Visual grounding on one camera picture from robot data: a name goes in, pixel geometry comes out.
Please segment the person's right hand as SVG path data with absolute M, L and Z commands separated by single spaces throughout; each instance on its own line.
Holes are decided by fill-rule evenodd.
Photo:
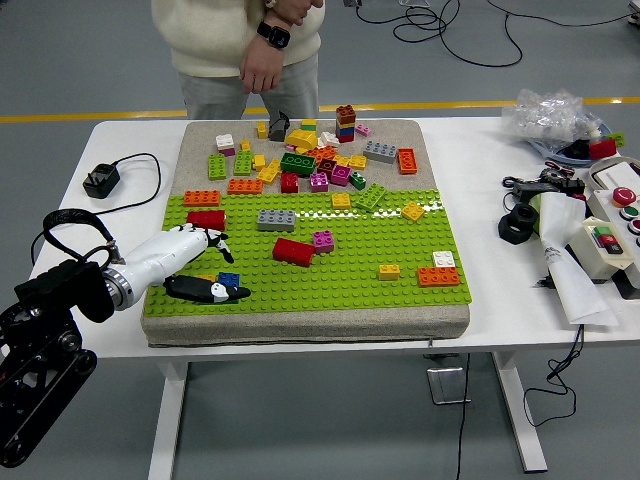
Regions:
M 323 0 L 272 0 L 264 2 L 266 11 L 289 26 L 301 26 L 312 8 L 324 6 Z

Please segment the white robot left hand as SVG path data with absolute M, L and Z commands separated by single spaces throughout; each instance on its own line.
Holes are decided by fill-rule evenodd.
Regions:
M 121 295 L 116 308 L 124 310 L 133 306 L 149 287 L 160 285 L 173 298 L 205 304 L 249 297 L 251 291 L 246 287 L 226 286 L 179 273 L 210 248 L 218 250 L 224 260 L 232 264 L 234 258 L 227 239 L 224 232 L 187 223 L 146 240 L 127 255 L 124 265 L 113 267 L 113 282 Z

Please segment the person's left hand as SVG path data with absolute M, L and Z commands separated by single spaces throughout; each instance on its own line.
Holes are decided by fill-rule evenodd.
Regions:
M 256 35 L 245 50 L 240 65 L 240 80 L 246 94 L 275 89 L 281 80 L 284 52 Z

